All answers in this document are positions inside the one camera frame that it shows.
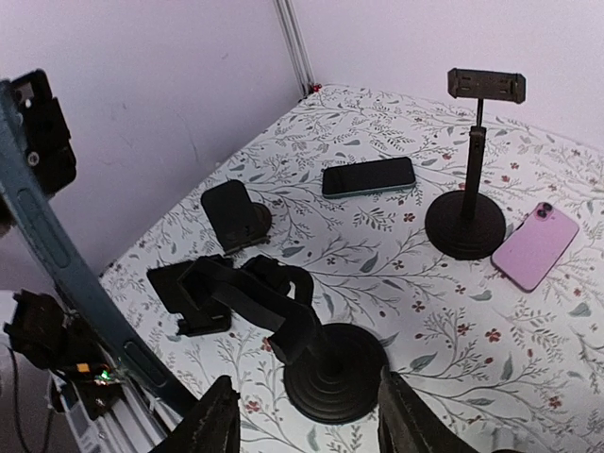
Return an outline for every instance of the smartphone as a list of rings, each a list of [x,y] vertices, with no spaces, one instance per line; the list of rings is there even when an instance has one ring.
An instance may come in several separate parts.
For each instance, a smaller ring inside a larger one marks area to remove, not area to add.
[[[549,203],[540,203],[491,256],[493,265],[531,292],[579,232],[579,225]]]
[[[398,191],[414,185],[415,172],[409,158],[352,163],[329,167],[323,172],[325,198]]]

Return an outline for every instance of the round weighted base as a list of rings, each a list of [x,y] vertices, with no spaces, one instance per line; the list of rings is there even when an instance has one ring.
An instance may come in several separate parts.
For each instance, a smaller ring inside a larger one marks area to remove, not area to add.
[[[330,376],[307,350],[285,366],[285,392],[310,420],[327,425],[354,422],[378,403],[379,373],[389,365],[388,357],[379,340],[361,327],[328,324],[323,329],[342,358],[342,370]]]
[[[493,255],[506,235],[506,219],[491,198],[478,194],[473,220],[461,218],[463,191],[439,196],[426,213],[426,234],[436,248],[456,260]]]

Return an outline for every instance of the screw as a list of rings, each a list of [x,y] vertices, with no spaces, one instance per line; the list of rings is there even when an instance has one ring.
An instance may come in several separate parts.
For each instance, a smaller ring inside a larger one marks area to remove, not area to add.
[[[40,163],[40,155],[37,152],[32,151],[31,153],[29,153],[27,155],[27,165],[29,165],[30,167],[35,167],[39,163]]]

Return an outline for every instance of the pink smartphone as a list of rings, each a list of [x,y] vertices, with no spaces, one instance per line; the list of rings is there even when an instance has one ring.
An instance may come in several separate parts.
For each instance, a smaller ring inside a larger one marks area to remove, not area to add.
[[[578,232],[574,220],[549,203],[540,203],[497,248],[491,262],[522,290],[533,291]]]

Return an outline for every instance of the floral pattern fabric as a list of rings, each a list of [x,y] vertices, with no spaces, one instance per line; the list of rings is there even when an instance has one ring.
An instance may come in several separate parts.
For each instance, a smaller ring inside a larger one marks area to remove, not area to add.
[[[432,200],[463,189],[474,122],[472,110],[454,105],[325,87],[178,203],[102,283],[195,395],[233,377],[243,452],[377,452],[377,411],[341,427],[303,418],[284,394],[269,332],[235,316],[229,332],[177,337],[177,317],[147,281],[150,268],[222,253],[200,196],[239,179],[273,213],[273,226],[270,242],[244,250],[238,263],[264,254],[311,272],[323,322],[374,332],[392,368],[463,439],[472,441],[468,427],[495,422],[525,436],[530,451],[604,451],[604,154],[485,115],[480,189],[503,209],[508,232],[543,201],[580,224],[555,268],[525,294],[489,260],[444,256],[424,231]],[[414,189],[321,196],[324,168],[400,156],[413,161]]]

